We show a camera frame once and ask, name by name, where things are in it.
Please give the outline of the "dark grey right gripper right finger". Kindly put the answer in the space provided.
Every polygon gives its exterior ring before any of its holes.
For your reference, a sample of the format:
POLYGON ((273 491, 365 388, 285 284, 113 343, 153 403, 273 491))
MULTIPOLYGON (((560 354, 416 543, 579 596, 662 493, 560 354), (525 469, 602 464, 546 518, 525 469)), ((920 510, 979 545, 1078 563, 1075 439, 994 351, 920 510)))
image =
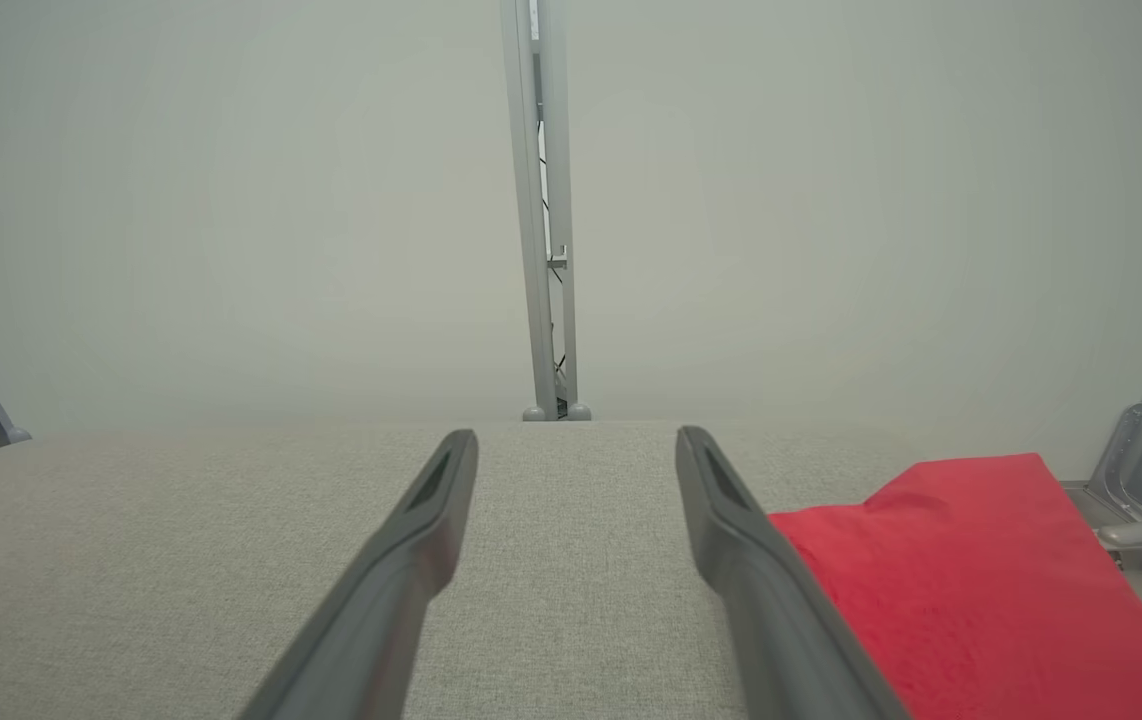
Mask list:
POLYGON ((749 719, 908 719, 854 630, 703 427, 675 467, 695 570, 725 607, 749 719))

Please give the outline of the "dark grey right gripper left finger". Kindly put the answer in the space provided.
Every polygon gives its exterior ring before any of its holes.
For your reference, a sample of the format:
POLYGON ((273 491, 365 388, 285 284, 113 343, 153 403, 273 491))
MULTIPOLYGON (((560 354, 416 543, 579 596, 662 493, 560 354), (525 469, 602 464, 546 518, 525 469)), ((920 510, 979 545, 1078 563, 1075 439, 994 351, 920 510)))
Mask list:
POLYGON ((452 430, 239 717, 402 717, 426 611, 460 563, 476 473, 478 437, 452 430))

